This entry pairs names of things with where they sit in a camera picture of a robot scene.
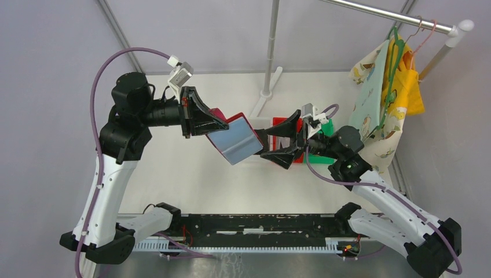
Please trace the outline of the red leather card holder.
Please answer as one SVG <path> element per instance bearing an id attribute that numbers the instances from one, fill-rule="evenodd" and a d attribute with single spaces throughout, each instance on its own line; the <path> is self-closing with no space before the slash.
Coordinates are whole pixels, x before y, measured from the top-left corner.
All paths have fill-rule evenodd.
<path id="1" fill-rule="evenodd" d="M 263 150 L 263 143 L 259 135 L 242 112 L 230 118 L 225 118 L 219 108 L 212 108 L 210 112 L 224 120 L 229 128 L 214 131 L 207 134 L 206 137 L 231 165 L 235 165 Z"/>

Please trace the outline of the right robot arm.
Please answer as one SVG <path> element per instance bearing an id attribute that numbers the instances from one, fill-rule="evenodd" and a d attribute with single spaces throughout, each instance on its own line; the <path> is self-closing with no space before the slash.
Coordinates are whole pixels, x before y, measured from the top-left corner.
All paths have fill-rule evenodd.
<path id="1" fill-rule="evenodd" d="M 389 185 L 360 156 L 364 145 L 356 128 L 342 126 L 330 136 L 322 133 L 322 125 L 331 120 L 338 108 L 333 104 L 322 112 L 299 109 L 280 124 L 259 129 L 262 141 L 269 136 L 290 141 L 284 148 L 261 150 L 260 157 L 284 169 L 300 156 L 332 158 L 330 176 L 324 181 L 345 187 L 383 214 L 378 218 L 359 205 L 348 203 L 334 221 L 339 235 L 355 232 L 380 242 L 403 256 L 421 277 L 440 277 L 444 272 L 460 275 L 461 226 L 451 218 L 441 220 L 428 213 Z"/>

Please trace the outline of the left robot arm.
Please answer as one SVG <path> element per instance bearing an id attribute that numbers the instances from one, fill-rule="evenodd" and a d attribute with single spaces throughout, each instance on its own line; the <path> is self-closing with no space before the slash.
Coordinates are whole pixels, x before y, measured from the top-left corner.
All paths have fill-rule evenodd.
<path id="1" fill-rule="evenodd" d="M 129 179 L 152 138 L 151 127 L 179 126 L 190 138 L 229 126 L 202 102 L 195 87 L 184 86 L 178 97 L 157 99 L 154 85 L 140 72 L 120 76 L 111 95 L 114 106 L 108 122 L 96 134 L 98 158 L 86 206 L 60 244 L 94 263 L 118 265 L 147 237 L 159 232 L 175 236 L 182 228 L 179 209 L 168 204 L 118 221 Z"/>

